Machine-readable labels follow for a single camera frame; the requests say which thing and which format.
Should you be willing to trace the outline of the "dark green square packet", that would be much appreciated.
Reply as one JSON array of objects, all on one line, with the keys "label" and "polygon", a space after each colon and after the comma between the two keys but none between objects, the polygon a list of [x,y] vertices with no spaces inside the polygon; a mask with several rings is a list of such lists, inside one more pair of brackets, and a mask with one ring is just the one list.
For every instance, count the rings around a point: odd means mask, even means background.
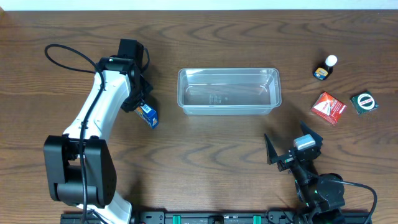
[{"label": "dark green square packet", "polygon": [[357,114],[365,114],[379,108],[378,103],[374,99],[370,91],[364,91],[350,98]]}]

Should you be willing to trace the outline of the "red Panadol ActiFast box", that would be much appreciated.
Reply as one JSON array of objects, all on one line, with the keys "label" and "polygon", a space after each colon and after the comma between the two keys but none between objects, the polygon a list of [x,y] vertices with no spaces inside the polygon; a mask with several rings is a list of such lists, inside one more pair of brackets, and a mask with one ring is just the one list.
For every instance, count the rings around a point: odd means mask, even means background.
[{"label": "red Panadol ActiFast box", "polygon": [[332,125],[336,125],[346,105],[327,92],[323,92],[311,108],[311,112],[319,115]]}]

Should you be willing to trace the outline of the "blue medicine box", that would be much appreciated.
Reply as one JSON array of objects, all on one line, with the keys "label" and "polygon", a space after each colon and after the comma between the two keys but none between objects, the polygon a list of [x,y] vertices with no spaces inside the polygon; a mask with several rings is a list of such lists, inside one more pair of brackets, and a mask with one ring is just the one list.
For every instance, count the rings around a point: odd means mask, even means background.
[{"label": "blue medicine box", "polygon": [[152,129],[155,129],[159,124],[159,118],[157,111],[147,104],[138,106],[135,110],[138,114]]}]

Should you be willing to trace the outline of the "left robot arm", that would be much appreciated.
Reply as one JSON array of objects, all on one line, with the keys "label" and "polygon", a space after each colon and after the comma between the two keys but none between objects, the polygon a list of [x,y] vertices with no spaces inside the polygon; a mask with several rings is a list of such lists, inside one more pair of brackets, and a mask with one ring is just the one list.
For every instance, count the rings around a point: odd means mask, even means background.
[{"label": "left robot arm", "polygon": [[78,221],[94,215],[101,223],[130,223],[132,204],[116,191],[117,175],[108,141],[119,110],[144,105],[150,84],[147,67],[135,57],[102,58],[78,116],[60,136],[48,136],[44,159],[52,200],[82,210]]}]

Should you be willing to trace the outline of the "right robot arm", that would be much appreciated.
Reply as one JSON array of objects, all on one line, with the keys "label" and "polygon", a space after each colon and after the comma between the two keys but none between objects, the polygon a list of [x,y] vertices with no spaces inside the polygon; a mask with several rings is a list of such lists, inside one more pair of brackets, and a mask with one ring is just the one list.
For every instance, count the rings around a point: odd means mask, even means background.
[{"label": "right robot arm", "polygon": [[344,223],[341,207],[345,189],[341,176],[318,174],[313,161],[321,155],[323,138],[311,130],[303,121],[300,123],[303,136],[294,139],[288,153],[279,156],[267,135],[264,136],[267,163],[277,164],[279,171],[288,170],[295,179],[297,196],[305,204],[292,217],[293,223]]}]

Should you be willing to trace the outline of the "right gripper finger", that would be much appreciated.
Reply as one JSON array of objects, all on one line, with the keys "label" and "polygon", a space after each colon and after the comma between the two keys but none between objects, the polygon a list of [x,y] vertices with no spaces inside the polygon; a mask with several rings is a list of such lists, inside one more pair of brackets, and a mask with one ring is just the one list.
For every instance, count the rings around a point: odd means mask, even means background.
[{"label": "right gripper finger", "polygon": [[323,145],[323,138],[317,134],[315,131],[313,131],[312,129],[310,129],[303,121],[300,121],[300,128],[303,132],[304,135],[311,135],[311,137],[314,139],[315,144],[317,146],[322,146]]},{"label": "right gripper finger", "polygon": [[267,163],[268,164],[274,164],[277,161],[278,155],[276,153],[276,150],[273,147],[273,144],[271,143],[271,140],[269,139],[268,135],[264,135],[265,143],[266,143],[266,151],[267,151]]}]

